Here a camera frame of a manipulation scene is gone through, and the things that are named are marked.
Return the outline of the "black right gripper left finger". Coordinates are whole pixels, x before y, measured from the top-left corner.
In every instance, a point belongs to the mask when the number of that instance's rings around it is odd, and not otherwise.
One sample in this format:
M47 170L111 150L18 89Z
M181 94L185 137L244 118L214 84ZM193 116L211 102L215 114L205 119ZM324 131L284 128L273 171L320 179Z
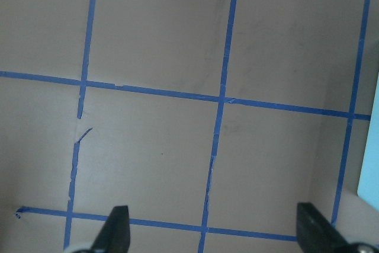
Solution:
M90 252L127 253L131 244L128 206L115 206L90 247Z

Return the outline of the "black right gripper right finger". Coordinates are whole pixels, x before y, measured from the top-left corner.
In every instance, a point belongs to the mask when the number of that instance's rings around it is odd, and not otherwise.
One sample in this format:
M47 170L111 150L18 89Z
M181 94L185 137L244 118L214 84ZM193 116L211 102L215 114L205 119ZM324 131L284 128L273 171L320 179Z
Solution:
M303 252L341 252L349 243L312 203L298 203L296 239Z

